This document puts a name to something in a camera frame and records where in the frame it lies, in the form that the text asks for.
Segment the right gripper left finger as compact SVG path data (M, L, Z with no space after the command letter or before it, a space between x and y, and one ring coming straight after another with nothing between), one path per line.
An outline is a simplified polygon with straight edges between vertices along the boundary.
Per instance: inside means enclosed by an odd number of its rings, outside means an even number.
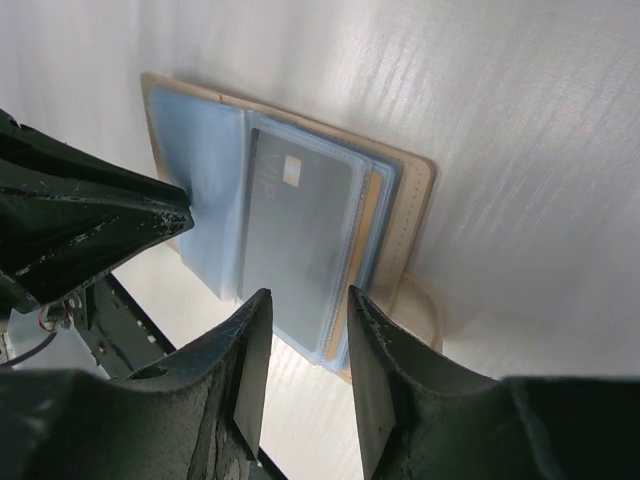
M245 479L259 455L273 303L121 380L78 369L1 374L5 479Z

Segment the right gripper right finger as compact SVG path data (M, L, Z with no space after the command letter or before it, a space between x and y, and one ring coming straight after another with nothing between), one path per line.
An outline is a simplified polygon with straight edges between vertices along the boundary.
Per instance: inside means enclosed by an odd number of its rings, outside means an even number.
M348 298L352 387L368 479L635 479L633 377L495 380Z

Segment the gold card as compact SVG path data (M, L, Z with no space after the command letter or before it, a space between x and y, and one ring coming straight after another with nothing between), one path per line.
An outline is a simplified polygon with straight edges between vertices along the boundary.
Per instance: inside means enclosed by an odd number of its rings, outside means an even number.
M339 345L345 330L344 324L347 311L347 290L348 287L352 285L357 279L358 273L360 271L363 257L365 255L369 233L374 221L382 185L383 180L381 176L378 173L373 172L369 178L368 188L361 212L360 224L352 250L351 263L346 278L345 288L340 301L339 309L337 311L336 322L326 352L326 358L329 362L335 360L338 357Z

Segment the dark grey card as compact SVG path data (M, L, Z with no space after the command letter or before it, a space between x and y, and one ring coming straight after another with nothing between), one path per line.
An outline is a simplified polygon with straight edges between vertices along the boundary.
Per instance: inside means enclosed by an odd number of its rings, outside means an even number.
M251 130L250 166L237 292L247 299L270 290L277 332L317 357L370 164L305 132L261 126Z

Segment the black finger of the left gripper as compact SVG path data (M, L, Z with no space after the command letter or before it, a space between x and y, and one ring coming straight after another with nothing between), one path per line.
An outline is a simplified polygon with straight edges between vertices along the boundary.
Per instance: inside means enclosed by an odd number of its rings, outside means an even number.
M1 114L1 309L70 297L193 226L186 193Z

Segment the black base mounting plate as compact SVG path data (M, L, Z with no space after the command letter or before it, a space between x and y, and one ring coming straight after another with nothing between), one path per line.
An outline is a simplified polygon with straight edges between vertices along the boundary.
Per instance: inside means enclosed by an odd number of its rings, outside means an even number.
M231 317L176 348L113 276L89 286L76 328L109 375L113 400L89 409L119 421L141 479L281 479L260 447L272 299L260 290Z

